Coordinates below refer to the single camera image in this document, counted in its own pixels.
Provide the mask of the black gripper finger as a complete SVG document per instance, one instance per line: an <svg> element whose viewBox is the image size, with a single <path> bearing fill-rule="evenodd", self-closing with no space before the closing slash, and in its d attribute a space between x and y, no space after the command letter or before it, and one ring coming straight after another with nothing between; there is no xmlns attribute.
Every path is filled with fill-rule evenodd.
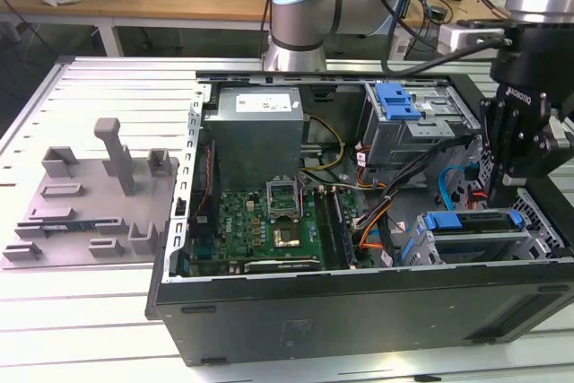
<svg viewBox="0 0 574 383"><path fill-rule="evenodd" d="M548 173L556 156L556 120L540 126L532 118L519 118L509 141L509 175L540 177Z"/></svg>
<svg viewBox="0 0 574 383"><path fill-rule="evenodd" d="M508 157L507 125L509 109L504 101L483 98L480 102L483 149L489 154L491 170L488 181L488 202L508 203L509 191L503 185Z"/></svg>

